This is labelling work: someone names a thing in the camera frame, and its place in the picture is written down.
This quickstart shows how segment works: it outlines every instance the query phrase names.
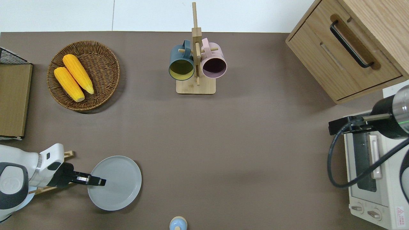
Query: dark green mug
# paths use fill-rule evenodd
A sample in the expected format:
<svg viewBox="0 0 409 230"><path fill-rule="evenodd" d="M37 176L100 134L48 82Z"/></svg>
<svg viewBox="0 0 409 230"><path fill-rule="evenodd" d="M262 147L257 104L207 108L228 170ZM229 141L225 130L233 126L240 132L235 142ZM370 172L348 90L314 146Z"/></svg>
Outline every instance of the dark green mug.
<svg viewBox="0 0 409 230"><path fill-rule="evenodd" d="M171 50L169 74L178 81L184 81L191 78L194 72L190 41L185 40L182 45L177 45Z"/></svg>

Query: yellow corn cob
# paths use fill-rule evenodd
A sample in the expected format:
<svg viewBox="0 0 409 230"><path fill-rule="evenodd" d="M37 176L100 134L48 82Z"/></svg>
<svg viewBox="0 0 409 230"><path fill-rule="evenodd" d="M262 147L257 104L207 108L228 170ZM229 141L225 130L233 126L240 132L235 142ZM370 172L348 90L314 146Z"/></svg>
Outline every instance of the yellow corn cob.
<svg viewBox="0 0 409 230"><path fill-rule="evenodd" d="M67 70L67 68L58 67L54 69L54 76L74 101L80 102L85 99L84 93L82 92L70 72Z"/></svg>
<svg viewBox="0 0 409 230"><path fill-rule="evenodd" d="M67 54L63 57L64 65L78 84L90 94L94 94L91 79L75 55Z"/></svg>

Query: plate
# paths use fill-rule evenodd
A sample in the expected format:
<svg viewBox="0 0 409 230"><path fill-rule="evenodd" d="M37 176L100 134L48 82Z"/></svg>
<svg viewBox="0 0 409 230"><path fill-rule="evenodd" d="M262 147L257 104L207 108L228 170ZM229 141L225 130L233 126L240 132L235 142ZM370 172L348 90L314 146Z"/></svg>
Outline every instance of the plate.
<svg viewBox="0 0 409 230"><path fill-rule="evenodd" d="M125 156L111 156L102 160L91 175L106 179L105 186L88 186L88 194L97 207L107 211L128 206L142 185L141 170L135 161Z"/></svg>
<svg viewBox="0 0 409 230"><path fill-rule="evenodd" d="M54 69L64 66L63 57L66 54L73 54L78 58L94 88L94 94L82 89L85 99L81 102L75 102L54 76ZM69 44L54 56L47 71L47 86L51 96L63 107L75 111L87 111L101 106L111 98L118 83L118 59L107 46L97 41Z"/></svg>

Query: wire basket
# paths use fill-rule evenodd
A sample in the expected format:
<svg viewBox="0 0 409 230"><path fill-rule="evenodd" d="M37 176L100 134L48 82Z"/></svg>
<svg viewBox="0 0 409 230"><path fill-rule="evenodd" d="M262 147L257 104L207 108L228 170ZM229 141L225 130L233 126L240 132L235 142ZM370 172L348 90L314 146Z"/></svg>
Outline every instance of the wire basket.
<svg viewBox="0 0 409 230"><path fill-rule="evenodd" d="M30 64L30 62L0 47L0 64Z"/></svg>
<svg viewBox="0 0 409 230"><path fill-rule="evenodd" d="M54 69L64 66L63 57L75 55L91 79L94 94L84 91L85 99L75 102L59 84ZM97 41L79 41L69 44L52 59L47 72L47 86L51 96L63 107L74 111L88 111L111 98L119 83L119 62L115 54Z"/></svg>

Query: oven knob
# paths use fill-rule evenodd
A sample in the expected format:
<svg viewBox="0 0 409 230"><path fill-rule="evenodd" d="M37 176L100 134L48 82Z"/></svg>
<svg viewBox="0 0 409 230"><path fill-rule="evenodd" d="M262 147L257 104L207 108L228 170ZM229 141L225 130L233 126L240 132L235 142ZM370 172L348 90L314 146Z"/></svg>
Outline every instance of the oven knob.
<svg viewBox="0 0 409 230"><path fill-rule="evenodd" d="M375 208L372 211L368 211L368 215L373 217L375 220L380 221L382 220L382 215L379 209Z"/></svg>
<svg viewBox="0 0 409 230"><path fill-rule="evenodd" d="M356 205L349 204L349 208L350 208L351 210L358 211L358 212L361 213L361 214L364 213L364 208L363 208L363 206L362 206L361 203L357 203Z"/></svg>

